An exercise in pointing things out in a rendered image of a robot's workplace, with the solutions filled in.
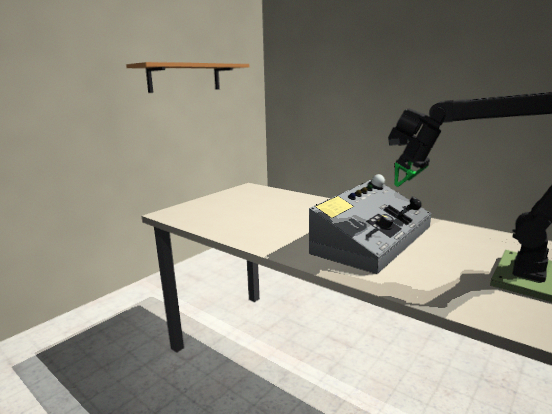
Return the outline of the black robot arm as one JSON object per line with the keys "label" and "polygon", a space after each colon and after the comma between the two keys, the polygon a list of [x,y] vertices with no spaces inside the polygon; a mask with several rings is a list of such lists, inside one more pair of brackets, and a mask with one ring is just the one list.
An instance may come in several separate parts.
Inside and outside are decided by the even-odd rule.
{"label": "black robot arm", "polygon": [[[450,101],[434,104],[430,117],[412,109],[405,110],[388,136],[389,145],[407,144],[403,153],[413,158],[420,142],[424,147],[435,144],[443,122],[552,114],[552,92]],[[549,251],[546,229],[551,223],[552,185],[531,212],[521,214],[516,220],[512,237],[517,237],[521,249],[515,258],[514,276],[545,282]]]}

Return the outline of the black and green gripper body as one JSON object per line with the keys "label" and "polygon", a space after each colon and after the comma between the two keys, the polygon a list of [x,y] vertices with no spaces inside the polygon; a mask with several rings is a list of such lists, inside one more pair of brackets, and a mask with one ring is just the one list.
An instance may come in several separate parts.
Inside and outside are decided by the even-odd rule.
{"label": "black and green gripper body", "polygon": [[[410,169],[411,167],[407,164],[405,164],[406,162],[413,162],[413,166],[415,166],[416,168],[425,168],[427,167],[429,164],[429,158],[427,158],[429,152],[431,151],[432,147],[431,145],[428,146],[428,145],[425,145],[425,147],[423,146],[424,143],[420,142],[420,146],[416,152],[416,154],[414,155],[413,158],[409,157],[408,155],[406,154],[402,154],[398,160],[396,160],[396,163],[401,165],[402,167],[406,168],[407,170]],[[426,160],[425,160],[426,159]],[[423,164],[423,165],[422,165]],[[420,166],[421,165],[421,166]]]}

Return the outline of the light grey control panel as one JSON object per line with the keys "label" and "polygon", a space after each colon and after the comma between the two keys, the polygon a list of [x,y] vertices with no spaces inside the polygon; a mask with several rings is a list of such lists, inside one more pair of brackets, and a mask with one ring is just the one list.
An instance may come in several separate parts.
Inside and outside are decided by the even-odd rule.
{"label": "light grey control panel", "polygon": [[384,182],[375,175],[309,208],[309,254],[378,274],[422,235],[431,213]]}

